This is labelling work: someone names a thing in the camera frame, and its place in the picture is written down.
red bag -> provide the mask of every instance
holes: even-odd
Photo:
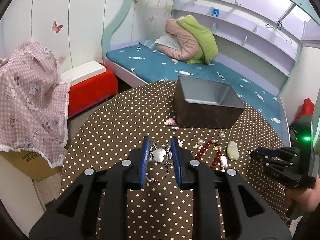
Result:
[[[296,118],[294,119],[294,122],[299,120],[300,116],[302,116],[303,114],[313,115],[314,109],[315,109],[315,105],[312,103],[310,98],[305,99],[300,112],[297,114]]]

silver heart-shaped pendant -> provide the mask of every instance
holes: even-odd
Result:
[[[156,160],[156,162],[160,163],[164,161],[164,157],[167,154],[167,152],[165,151],[165,149],[156,149],[152,152],[152,155],[154,157],[154,159]]]

green blanket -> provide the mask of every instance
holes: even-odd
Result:
[[[212,32],[199,24],[192,15],[179,18],[177,23],[190,32],[200,45],[198,53],[192,59],[187,60],[187,63],[196,64],[206,62],[210,64],[218,55],[217,43]]]

red fabric cover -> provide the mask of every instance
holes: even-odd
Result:
[[[300,119],[300,116],[302,115],[313,115],[314,109],[315,109],[315,105],[310,100],[310,98],[305,99],[300,112],[297,114],[296,118],[294,119],[294,122],[298,121]]]
[[[111,70],[106,68],[104,73],[82,81],[70,88],[69,118],[117,93],[118,81],[116,76]]]

round table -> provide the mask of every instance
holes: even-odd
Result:
[[[107,101],[80,128],[66,156],[61,180],[61,193],[86,168],[97,171],[110,168],[126,159],[130,150],[142,144],[144,136],[156,141],[158,146],[170,142],[172,136],[183,140],[183,147],[193,155],[197,140],[219,139],[226,153],[229,141],[235,141],[240,159],[228,160],[235,169],[267,203],[286,221],[284,186],[262,173],[261,163],[252,161],[247,151],[259,146],[282,147],[282,142],[267,120],[248,104],[231,129],[224,129],[226,136],[218,137],[220,129],[180,128],[171,130],[163,123],[174,116],[173,95],[176,82],[154,82],[123,92]],[[215,157],[213,146],[209,147],[201,161],[209,166]],[[128,190],[128,236],[133,239],[191,239],[192,238],[192,190],[181,191],[170,174],[161,180],[165,168],[157,163],[148,164],[148,177],[160,182],[145,182],[141,191]],[[220,214],[221,236],[224,236],[223,216]],[[97,237],[101,228],[100,218]]]

